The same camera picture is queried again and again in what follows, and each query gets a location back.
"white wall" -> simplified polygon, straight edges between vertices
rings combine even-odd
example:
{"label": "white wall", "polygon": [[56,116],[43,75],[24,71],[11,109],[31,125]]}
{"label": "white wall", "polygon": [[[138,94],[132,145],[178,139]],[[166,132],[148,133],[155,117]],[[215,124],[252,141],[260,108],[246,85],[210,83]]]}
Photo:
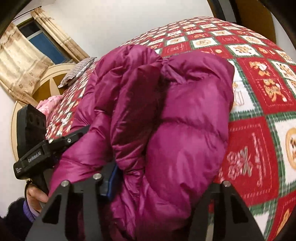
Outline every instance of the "white wall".
{"label": "white wall", "polygon": [[213,16],[207,0],[56,0],[42,8],[95,57],[162,25]]}
{"label": "white wall", "polygon": [[10,203],[24,196],[25,181],[17,180],[13,173],[15,157],[11,146],[11,119],[15,101],[0,86],[0,216],[6,215]]}
{"label": "white wall", "polygon": [[276,17],[272,15],[272,20],[274,22],[274,29],[276,32],[276,44],[283,49],[294,61],[296,61],[296,50],[286,34],[285,30],[276,19]]}

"pillow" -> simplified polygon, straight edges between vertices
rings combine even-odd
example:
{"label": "pillow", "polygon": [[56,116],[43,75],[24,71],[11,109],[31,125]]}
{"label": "pillow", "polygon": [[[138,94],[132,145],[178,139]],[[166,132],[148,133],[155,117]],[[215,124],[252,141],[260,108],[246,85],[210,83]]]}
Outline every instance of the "pillow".
{"label": "pillow", "polygon": [[80,61],[69,73],[62,79],[58,88],[62,88],[71,82],[72,84],[87,70],[87,68],[94,62],[96,57],[89,57]]}

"window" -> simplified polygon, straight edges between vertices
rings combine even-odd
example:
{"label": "window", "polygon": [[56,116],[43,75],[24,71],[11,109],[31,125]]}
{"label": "window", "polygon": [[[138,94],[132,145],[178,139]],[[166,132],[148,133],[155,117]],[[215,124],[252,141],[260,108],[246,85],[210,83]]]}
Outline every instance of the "window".
{"label": "window", "polygon": [[72,62],[68,53],[33,19],[18,25],[21,33],[55,64]]}

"christmas pattern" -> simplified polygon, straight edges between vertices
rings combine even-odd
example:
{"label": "christmas pattern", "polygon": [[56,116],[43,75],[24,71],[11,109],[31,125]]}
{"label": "christmas pattern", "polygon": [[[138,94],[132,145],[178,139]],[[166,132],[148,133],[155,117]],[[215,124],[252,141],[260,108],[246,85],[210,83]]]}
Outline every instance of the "christmas pattern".
{"label": "christmas pattern", "polygon": [[[215,181],[229,180],[273,240],[296,205],[296,63],[275,43],[243,26],[212,17],[170,23],[122,44],[144,45],[163,58],[202,51],[235,68],[229,145]],[[63,94],[47,138],[70,131],[94,63]]]}

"pink fabric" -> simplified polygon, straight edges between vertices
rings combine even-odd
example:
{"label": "pink fabric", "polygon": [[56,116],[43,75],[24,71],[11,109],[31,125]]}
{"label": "pink fabric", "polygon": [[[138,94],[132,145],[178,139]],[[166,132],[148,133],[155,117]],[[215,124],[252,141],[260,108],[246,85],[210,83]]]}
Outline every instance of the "pink fabric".
{"label": "pink fabric", "polygon": [[104,240],[186,240],[227,148],[233,76],[227,60],[200,51],[167,59],[141,45],[111,51],[75,112],[72,131],[90,129],[63,153],[50,194],[115,158],[124,181],[101,207]]}
{"label": "pink fabric", "polygon": [[48,125],[52,111],[62,101],[62,99],[62,95],[51,96],[46,100],[41,100],[37,105],[36,109],[46,116],[46,126]]}

